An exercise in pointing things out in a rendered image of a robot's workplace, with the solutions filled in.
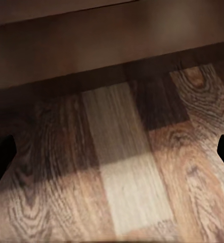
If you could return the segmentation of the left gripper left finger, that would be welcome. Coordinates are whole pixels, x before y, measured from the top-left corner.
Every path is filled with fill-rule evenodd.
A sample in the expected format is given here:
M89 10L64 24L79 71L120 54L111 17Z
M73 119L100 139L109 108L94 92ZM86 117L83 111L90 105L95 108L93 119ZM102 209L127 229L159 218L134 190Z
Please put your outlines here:
M0 137L0 180L17 154L13 135Z

